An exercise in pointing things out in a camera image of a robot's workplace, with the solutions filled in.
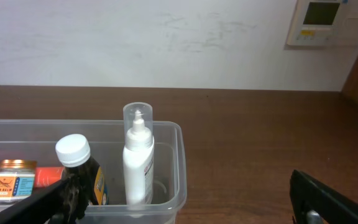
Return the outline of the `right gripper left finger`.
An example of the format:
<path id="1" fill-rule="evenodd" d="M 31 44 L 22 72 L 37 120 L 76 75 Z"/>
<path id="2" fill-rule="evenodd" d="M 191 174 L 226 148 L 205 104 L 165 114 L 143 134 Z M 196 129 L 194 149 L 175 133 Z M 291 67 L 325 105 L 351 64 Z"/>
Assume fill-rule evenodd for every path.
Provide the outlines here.
<path id="1" fill-rule="evenodd" d="M 78 175 L 70 174 L 0 212 L 0 224 L 75 223 L 88 206 Z"/>

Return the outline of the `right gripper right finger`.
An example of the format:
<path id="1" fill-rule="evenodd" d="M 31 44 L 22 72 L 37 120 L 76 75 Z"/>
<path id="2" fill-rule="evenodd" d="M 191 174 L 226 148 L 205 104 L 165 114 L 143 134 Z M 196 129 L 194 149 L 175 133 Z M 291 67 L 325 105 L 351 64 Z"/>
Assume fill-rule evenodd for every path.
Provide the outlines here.
<path id="1" fill-rule="evenodd" d="M 358 224 L 358 203 L 303 171 L 291 174 L 290 200 L 294 224 Z"/>

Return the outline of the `orange tube white cap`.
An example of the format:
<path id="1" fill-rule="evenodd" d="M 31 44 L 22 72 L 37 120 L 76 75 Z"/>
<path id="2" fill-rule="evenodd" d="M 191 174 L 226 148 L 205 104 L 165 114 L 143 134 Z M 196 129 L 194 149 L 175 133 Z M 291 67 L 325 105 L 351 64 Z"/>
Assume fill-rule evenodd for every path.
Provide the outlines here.
<path id="1" fill-rule="evenodd" d="M 38 167 L 35 170 L 35 188 L 48 187 L 62 178 L 64 167 Z"/>

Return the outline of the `dark bottle white cap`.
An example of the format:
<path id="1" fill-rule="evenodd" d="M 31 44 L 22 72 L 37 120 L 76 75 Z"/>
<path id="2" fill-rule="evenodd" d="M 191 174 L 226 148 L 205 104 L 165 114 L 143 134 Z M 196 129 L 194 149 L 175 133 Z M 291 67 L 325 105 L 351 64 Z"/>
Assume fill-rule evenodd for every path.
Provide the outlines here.
<path id="1" fill-rule="evenodd" d="M 89 205 L 107 205 L 108 186 L 100 164 L 91 156 L 87 138 L 82 134 L 69 134 L 55 145 L 58 160 L 66 173 L 80 176 Z"/>

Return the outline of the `small gold lid jar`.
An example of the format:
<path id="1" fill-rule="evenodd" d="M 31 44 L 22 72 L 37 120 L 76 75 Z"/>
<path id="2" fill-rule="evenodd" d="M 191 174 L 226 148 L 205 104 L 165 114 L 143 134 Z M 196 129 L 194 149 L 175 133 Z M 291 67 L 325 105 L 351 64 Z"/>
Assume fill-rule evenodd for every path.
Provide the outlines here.
<path id="1" fill-rule="evenodd" d="M 0 162 L 0 203 L 14 203 L 32 195 L 36 161 L 5 159 Z"/>

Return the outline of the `white lotion bottle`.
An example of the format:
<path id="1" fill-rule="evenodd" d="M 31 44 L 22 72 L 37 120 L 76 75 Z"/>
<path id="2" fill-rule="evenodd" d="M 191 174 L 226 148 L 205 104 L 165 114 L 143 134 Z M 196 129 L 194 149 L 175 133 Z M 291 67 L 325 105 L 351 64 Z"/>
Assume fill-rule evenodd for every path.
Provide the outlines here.
<path id="1" fill-rule="evenodd" d="M 124 148 L 122 152 L 126 203 L 150 204 L 154 193 L 153 111 L 148 103 L 123 107 Z"/>

